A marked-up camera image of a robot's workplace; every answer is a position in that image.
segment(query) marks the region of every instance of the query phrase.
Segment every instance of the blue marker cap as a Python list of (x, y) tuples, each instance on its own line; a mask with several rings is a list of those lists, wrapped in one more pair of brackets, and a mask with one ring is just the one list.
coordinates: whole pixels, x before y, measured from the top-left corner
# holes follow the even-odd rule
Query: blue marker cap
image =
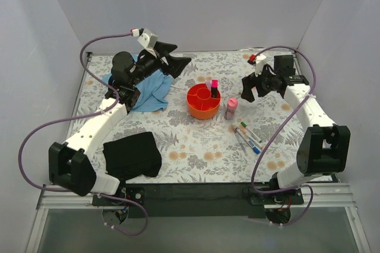
[(254, 150), (254, 152), (255, 152), (256, 154), (260, 154), (260, 150), (258, 150), (258, 149), (256, 148), (256, 146), (253, 148), (253, 150)]

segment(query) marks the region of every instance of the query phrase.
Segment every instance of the white wall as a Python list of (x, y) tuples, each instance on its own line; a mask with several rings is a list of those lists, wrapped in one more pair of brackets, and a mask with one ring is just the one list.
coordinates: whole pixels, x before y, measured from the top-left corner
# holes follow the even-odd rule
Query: white wall
[(351, 184), (372, 252), (380, 252), (379, 19), (380, 0), (323, 0), (300, 44), (318, 74), (317, 99), (351, 130), (340, 177)]
[[(154, 30), (178, 50), (298, 46), (322, 0), (58, 0), (81, 43), (134, 27)], [(91, 50), (115, 53), (131, 39)], [(130, 51), (139, 51), (135, 44)]]
[[(80, 44), (57, 0), (0, 0), (0, 251), (23, 252), (40, 191), (17, 166), (18, 147), (38, 125), (70, 116), (82, 69)], [(68, 125), (41, 131), (27, 144), (24, 165), (48, 183), (48, 147)]]

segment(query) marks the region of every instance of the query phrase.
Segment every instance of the black cloth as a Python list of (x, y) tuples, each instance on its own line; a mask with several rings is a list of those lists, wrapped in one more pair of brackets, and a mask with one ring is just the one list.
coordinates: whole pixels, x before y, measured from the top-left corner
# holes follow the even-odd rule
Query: black cloth
[(140, 175), (156, 177), (159, 174), (162, 158), (152, 132), (135, 134), (103, 146), (109, 175), (129, 180)]

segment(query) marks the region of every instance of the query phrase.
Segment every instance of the floral pattern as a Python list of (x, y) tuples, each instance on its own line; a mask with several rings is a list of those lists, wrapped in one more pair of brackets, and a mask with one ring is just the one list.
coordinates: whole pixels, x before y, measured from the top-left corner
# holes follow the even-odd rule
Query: floral pattern
[[(178, 54), (192, 58), (180, 77), (173, 81), (166, 100), (165, 111), (152, 113), (131, 112), (114, 129), (104, 142), (129, 135), (151, 131), (156, 139), (163, 163), (155, 178), (136, 177), (131, 183), (191, 183), (191, 182), (248, 182), (258, 156), (245, 146), (246, 156), (238, 143), (231, 124), (238, 126), (244, 121), (264, 142), (267, 142), (280, 124), (292, 111), (277, 93), (263, 98), (255, 96), (253, 103), (240, 99), (241, 79), (253, 71), (246, 63), (247, 57), (256, 52), (192, 52)], [(285, 51), (269, 51), (266, 56), (273, 64), (274, 55), (289, 54)], [(99, 77), (110, 72), (112, 56), (93, 56), (89, 68)], [(186, 93), (195, 84), (216, 78), (222, 100), (215, 117), (207, 121), (193, 118), (187, 112)], [(80, 94), (77, 115), (92, 113), (99, 106), (106, 88), (88, 74)], [(224, 119), (226, 103), (236, 97), (239, 106), (235, 119)], [(71, 133), (84, 121), (71, 125)], [(296, 152), (303, 137), (303, 130), (293, 118), (278, 135), (264, 156), (256, 175), (257, 181), (268, 181), (273, 173), (285, 169), (296, 161)], [(105, 171), (103, 147), (96, 151), (91, 163), (96, 171)], [(331, 180), (321, 177), (319, 180)]]

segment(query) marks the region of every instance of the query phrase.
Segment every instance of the blue towel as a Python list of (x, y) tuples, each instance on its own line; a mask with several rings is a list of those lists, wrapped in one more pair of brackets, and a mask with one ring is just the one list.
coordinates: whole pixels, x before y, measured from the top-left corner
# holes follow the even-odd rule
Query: blue towel
[[(132, 57), (137, 61), (136, 54), (132, 54)], [(104, 76), (102, 80), (108, 83), (109, 77), (111, 77), (111, 74)], [(151, 74), (144, 81), (136, 85), (141, 94), (132, 110), (135, 112), (165, 110), (169, 104), (165, 100), (165, 96), (168, 94), (172, 82), (173, 77), (164, 75), (161, 70), (157, 70)]]

